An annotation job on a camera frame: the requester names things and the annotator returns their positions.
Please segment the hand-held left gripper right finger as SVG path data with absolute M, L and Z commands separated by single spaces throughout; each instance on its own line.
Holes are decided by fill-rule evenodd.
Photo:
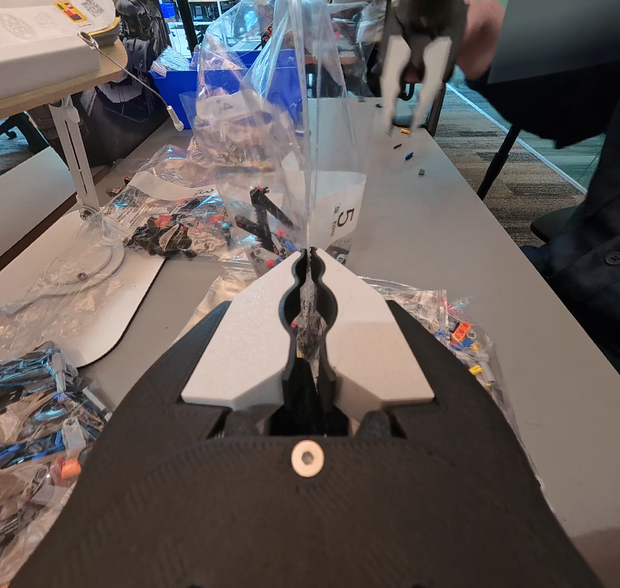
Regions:
M 329 435 L 346 436 L 371 412 L 431 403 L 435 393 L 383 296 L 313 248 L 317 391 Z

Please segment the person's right forearm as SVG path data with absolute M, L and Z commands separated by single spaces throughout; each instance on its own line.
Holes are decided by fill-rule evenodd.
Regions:
M 557 149 L 606 134 L 619 149 L 619 62 L 506 82 L 466 80 L 511 125 Z

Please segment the blue plastic bin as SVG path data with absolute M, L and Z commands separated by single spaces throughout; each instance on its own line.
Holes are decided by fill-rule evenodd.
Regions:
M 166 71 L 165 76 L 162 76 L 157 72 L 156 66 L 152 65 L 150 74 L 159 93 L 173 107 L 185 129 L 190 128 L 193 119 L 189 119 L 183 104 L 185 99 L 182 96 L 196 97 L 198 87 L 197 70 L 171 69 Z M 239 91 L 241 78 L 244 75 L 244 70 L 241 70 L 240 76 L 236 75 L 236 71 L 206 71 L 205 82 L 208 88 L 221 89 L 224 94 L 234 94 Z M 298 128 L 301 128 L 303 126 L 302 99 L 295 50 L 281 50 L 268 92 L 268 101 L 280 108 L 287 109 L 293 123 Z

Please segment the person's right hand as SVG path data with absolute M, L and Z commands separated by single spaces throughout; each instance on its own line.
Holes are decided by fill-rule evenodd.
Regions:
M 497 0 L 464 1 L 468 10 L 456 65 L 468 81 L 475 81 L 492 65 L 505 8 Z

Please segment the black pole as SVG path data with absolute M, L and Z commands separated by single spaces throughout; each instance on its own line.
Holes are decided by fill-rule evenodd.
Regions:
M 189 0 L 176 0 L 176 2 L 181 15 L 183 29 L 187 37 L 190 53 L 193 53 L 195 47 L 198 44 L 198 39 L 196 29 L 193 23 L 193 16 L 191 14 Z

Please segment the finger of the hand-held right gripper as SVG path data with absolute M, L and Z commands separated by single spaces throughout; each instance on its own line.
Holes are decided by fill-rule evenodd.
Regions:
M 401 77 L 410 61 L 411 51 L 403 36 L 390 36 L 387 41 L 380 87 L 383 99 L 383 125 L 391 135 L 396 102 L 400 94 Z
M 418 90 L 416 108 L 411 124 L 412 129 L 416 129 L 423 125 L 443 85 L 443 78 L 448 65 L 451 48 L 452 40 L 450 37 L 437 37 L 423 50 L 422 61 L 425 67 L 425 73 Z

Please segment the black office chair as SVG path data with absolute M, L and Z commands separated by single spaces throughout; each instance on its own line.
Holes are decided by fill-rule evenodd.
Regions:
M 568 206 L 547 212 L 532 220 L 530 230 L 535 237 L 543 243 L 549 243 L 558 233 L 560 233 L 580 209 L 579 206 Z

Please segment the lego instruction booklet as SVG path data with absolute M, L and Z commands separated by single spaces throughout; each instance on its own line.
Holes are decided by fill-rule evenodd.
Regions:
M 114 19 L 112 0 L 1 0 L 1 99 L 97 72 L 79 35 Z

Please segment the black lego set box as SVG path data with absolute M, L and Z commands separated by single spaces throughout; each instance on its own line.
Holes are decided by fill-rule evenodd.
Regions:
M 168 118 L 154 95 L 150 74 L 161 55 L 173 61 L 190 48 L 177 0 L 112 0 L 117 34 L 127 56 L 127 72 L 74 96 L 84 116 L 84 144 L 90 163 L 109 164 L 127 157 Z

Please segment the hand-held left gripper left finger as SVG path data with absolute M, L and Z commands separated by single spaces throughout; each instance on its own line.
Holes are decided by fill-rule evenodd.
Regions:
M 277 434 L 319 433 L 319 398 L 292 327 L 308 251 L 298 251 L 220 306 L 219 321 L 182 392 L 184 403 L 276 416 Z

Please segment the clear plastic lego parts bag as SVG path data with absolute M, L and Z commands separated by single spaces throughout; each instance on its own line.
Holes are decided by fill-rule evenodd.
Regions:
M 185 57 L 172 47 L 167 47 L 151 64 L 150 73 L 158 77 L 166 77 L 170 72 L 196 71 L 194 58 Z
M 209 166 L 236 238 L 259 277 L 293 253 L 322 248 L 346 263 L 367 181 L 325 0 L 276 0 L 272 33 L 240 83 L 268 101 L 281 50 L 295 50 L 303 103 L 303 165 L 276 172 Z
M 58 518 L 111 417 L 55 343 L 1 360 L 2 585 Z
M 181 97 L 209 166 L 223 173 L 261 174 L 302 167 L 303 129 L 281 100 L 273 104 L 253 90 L 227 94 L 221 88 Z
M 386 300 L 396 301 L 461 361 L 492 397 L 515 433 L 523 440 L 505 388 L 495 344 L 469 312 L 469 299 L 450 302 L 444 289 L 424 290 L 383 279 L 362 277 Z
M 102 208 L 123 244 L 162 258 L 243 256 L 232 220 L 194 140 L 162 146 Z
M 206 31 L 197 64 L 197 97 L 228 95 L 270 39 L 276 0 L 241 0 Z

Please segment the empty clear plastic bag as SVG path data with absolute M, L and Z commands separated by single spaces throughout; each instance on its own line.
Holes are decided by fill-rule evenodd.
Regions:
M 18 356 L 39 345 L 76 337 L 125 280 L 125 247 L 79 237 L 49 263 L 18 298 L 1 299 L 1 354 Z

